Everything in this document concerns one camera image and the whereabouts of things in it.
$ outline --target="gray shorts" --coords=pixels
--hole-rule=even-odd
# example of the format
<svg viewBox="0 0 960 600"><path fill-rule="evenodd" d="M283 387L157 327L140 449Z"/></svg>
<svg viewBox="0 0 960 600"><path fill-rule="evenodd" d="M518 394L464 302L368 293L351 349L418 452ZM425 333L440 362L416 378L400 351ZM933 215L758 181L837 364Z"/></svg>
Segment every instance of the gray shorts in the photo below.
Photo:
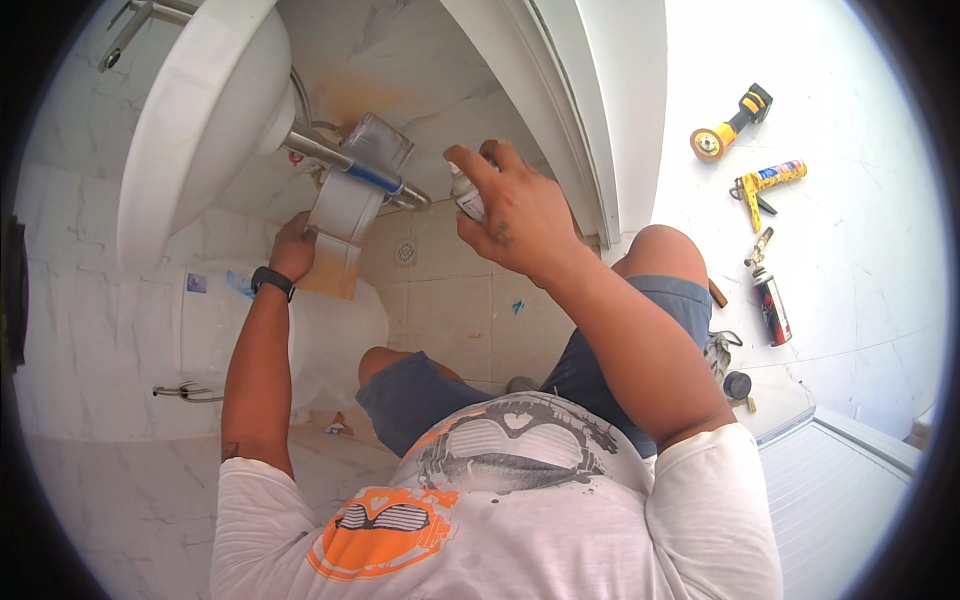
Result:
<svg viewBox="0 0 960 600"><path fill-rule="evenodd" d="M660 275L629 276L627 281L673 317L703 349L712 310L706 288L686 279ZM634 443L640 456L646 458L657 452L650 437L616 403L580 329L574 330L560 361L540 389L579 404L615 426ZM494 397L466 383L447 379L423 352L406 356L376 373L356 395L380 442L397 456L405 455L421 435L441 420Z"/></svg>

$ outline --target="man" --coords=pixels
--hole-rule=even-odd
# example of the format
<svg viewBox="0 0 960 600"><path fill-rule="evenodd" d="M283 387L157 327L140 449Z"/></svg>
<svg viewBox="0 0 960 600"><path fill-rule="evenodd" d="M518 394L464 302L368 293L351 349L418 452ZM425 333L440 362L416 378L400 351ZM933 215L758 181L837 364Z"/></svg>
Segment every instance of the man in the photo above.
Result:
<svg viewBox="0 0 960 600"><path fill-rule="evenodd" d="M227 379L212 595L782 597L756 441L703 357L710 298L693 243L649 227L608 268L557 183L509 144L444 157L486 209L482 224L458 213L460 237L576 323L560 363L539 392L493 398L422 352L371 349L357 400L403 460L390 487L323 524L287 455L287 295L263 284ZM290 281L313 261L305 219L270 260ZM641 459L655 451L656 479Z"/></svg>

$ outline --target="tattoo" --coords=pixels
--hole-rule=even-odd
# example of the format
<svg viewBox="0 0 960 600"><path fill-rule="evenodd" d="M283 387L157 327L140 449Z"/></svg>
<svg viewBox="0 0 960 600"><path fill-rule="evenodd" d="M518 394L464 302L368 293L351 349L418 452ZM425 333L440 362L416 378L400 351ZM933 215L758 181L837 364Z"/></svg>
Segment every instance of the tattoo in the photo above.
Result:
<svg viewBox="0 0 960 600"><path fill-rule="evenodd" d="M506 221L501 221L496 227L496 233L491 236L490 240L494 242L494 244L503 246L504 248L510 246L510 243L514 241L514 237L507 233L507 229L509 228L510 226L507 225Z"/></svg>
<svg viewBox="0 0 960 600"><path fill-rule="evenodd" d="M224 463L227 459L240 456L239 442L226 442L220 445L220 462Z"/></svg>

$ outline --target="knee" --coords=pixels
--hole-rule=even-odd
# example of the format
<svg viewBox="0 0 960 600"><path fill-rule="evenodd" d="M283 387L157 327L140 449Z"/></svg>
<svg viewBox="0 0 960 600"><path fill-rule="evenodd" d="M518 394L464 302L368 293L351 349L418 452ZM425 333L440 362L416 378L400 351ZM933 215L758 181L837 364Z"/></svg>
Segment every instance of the knee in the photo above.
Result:
<svg viewBox="0 0 960 600"><path fill-rule="evenodd" d="M668 275L707 287L707 266L693 240L666 225L650 225L636 235L620 263L622 276Z"/></svg>
<svg viewBox="0 0 960 600"><path fill-rule="evenodd" d="M664 249L667 252L694 252L698 256L700 251L693 240L686 234L668 225L648 225L640 230L630 245L630 253L643 252L652 248Z"/></svg>
<svg viewBox="0 0 960 600"><path fill-rule="evenodd" d="M360 359L360 367L357 369L357 379L360 380L360 385L367 383L367 380L376 373L390 367L396 361L409 354L410 352L400 352L382 346L370 348L364 353L363 358Z"/></svg>

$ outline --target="black watch strap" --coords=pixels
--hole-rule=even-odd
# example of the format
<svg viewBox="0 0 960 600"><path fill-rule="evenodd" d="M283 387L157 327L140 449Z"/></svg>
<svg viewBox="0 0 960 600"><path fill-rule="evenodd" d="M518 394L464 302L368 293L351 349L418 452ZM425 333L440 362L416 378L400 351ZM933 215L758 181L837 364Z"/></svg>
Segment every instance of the black watch strap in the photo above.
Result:
<svg viewBox="0 0 960 600"><path fill-rule="evenodd" d="M256 294L257 290L260 289L260 285L263 283L269 283L274 287L279 288L287 295L287 302L294 297L294 282L285 276L277 273L269 267L258 267L256 271L253 272L253 277L250 280L250 289Z"/></svg>

